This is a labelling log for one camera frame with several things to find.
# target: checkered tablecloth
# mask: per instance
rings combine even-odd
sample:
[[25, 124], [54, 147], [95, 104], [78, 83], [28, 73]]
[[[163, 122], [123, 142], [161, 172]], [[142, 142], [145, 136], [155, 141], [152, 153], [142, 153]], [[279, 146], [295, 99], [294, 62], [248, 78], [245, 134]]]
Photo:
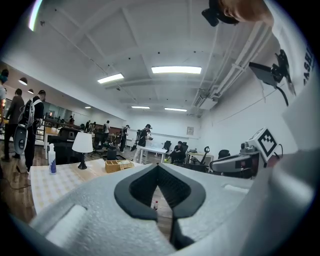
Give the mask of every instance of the checkered tablecloth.
[[31, 191], [37, 214], [81, 183], [107, 175], [103, 159], [87, 161], [85, 164], [86, 170], [78, 169], [79, 163], [57, 165], [54, 175], [50, 174], [49, 166], [31, 167]]

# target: table lamp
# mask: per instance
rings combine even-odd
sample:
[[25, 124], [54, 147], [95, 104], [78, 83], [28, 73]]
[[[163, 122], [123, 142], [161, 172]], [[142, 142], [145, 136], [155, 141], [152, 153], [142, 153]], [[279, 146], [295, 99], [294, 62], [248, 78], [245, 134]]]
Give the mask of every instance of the table lamp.
[[79, 169], [85, 170], [87, 169], [85, 163], [85, 153], [90, 153], [94, 149], [92, 147], [92, 135], [90, 133], [78, 132], [75, 137], [72, 149], [81, 154], [81, 163], [78, 166]]

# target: ceiling light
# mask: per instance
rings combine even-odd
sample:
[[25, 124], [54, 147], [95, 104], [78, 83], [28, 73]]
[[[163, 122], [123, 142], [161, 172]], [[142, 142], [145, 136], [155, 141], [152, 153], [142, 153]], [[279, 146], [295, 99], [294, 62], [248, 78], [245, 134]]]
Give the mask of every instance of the ceiling light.
[[133, 109], [146, 109], [146, 110], [150, 109], [150, 107], [148, 107], [148, 106], [132, 106], [131, 108], [133, 108]]
[[151, 68], [154, 74], [160, 73], [187, 73], [200, 74], [202, 68], [196, 66], [154, 66]]
[[165, 110], [172, 110], [172, 111], [182, 111], [182, 112], [187, 112], [186, 109], [179, 109], [179, 108], [168, 108], [168, 107], [165, 107], [164, 108]]
[[108, 77], [102, 78], [102, 79], [98, 80], [98, 82], [100, 84], [104, 84], [106, 82], [110, 82], [110, 81], [114, 81], [114, 80], [118, 80], [118, 79], [124, 79], [124, 76], [122, 74], [115, 74], [115, 75], [112, 75], [112, 76], [108, 76]]
[[20, 82], [21, 84], [23, 84], [24, 86], [27, 86], [27, 85], [28, 85], [28, 80], [27, 80], [25, 77], [20, 78], [19, 82]]
[[29, 21], [29, 29], [31, 29], [32, 31], [35, 30], [36, 18], [38, 15], [38, 11], [39, 11], [41, 2], [42, 2], [42, 0], [35, 0], [33, 8], [32, 8], [30, 21]]

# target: spray bottle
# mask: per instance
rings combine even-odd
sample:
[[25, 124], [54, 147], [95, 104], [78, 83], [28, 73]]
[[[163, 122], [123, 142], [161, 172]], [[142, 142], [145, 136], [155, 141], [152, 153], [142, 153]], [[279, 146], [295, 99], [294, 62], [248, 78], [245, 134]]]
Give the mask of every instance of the spray bottle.
[[155, 201], [155, 203], [154, 203], [154, 205], [153, 205], [153, 209], [154, 209], [155, 211], [158, 210], [158, 201]]
[[56, 167], [56, 152], [54, 150], [55, 145], [54, 144], [50, 144], [49, 147], [50, 147], [50, 150], [48, 152], [49, 172], [50, 172], [50, 174], [56, 174], [57, 173], [57, 167]]

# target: white lampshade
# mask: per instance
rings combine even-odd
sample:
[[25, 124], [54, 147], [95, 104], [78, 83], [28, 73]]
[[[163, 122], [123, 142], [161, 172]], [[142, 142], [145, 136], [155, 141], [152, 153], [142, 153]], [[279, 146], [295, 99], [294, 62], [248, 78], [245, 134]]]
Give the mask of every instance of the white lampshade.
[[78, 132], [75, 137], [72, 149], [80, 153], [90, 153], [94, 149], [92, 147], [91, 133]]

